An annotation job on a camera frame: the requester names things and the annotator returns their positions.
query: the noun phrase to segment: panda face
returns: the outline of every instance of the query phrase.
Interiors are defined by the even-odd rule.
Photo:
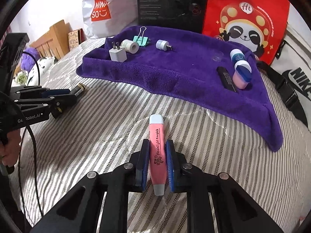
[[[263,34],[252,23],[233,22],[226,25],[226,31],[230,33],[229,41],[240,43],[253,52],[261,45]]]

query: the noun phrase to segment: nike logo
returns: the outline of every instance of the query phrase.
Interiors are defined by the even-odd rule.
[[[287,81],[291,84],[293,89],[304,95],[306,98],[311,101],[311,81],[299,67],[296,70],[287,70],[282,73],[282,75],[287,79]]]

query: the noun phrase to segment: black box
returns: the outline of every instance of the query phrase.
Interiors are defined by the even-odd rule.
[[[137,0],[138,23],[202,32],[207,0]]]

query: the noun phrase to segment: purple towel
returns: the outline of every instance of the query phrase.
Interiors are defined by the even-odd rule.
[[[257,131],[276,152],[283,143],[282,132],[267,90],[256,67],[253,53],[246,47],[220,41],[189,31],[148,26],[144,33],[150,39],[136,54],[127,53],[125,62],[111,61],[112,42],[132,40],[139,26],[125,29],[104,46],[83,57],[77,74],[87,78],[125,82],[154,94],[163,94],[196,103],[245,123]],[[156,49],[156,42],[166,40],[173,50]],[[224,66],[233,76],[230,51],[239,48],[252,68],[252,81],[239,93],[223,87],[216,68]]]

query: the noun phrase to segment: pink flashlight earpick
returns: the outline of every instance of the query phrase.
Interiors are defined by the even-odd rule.
[[[161,115],[154,114],[150,116],[150,175],[156,196],[164,195],[167,177],[163,124],[164,121]]]

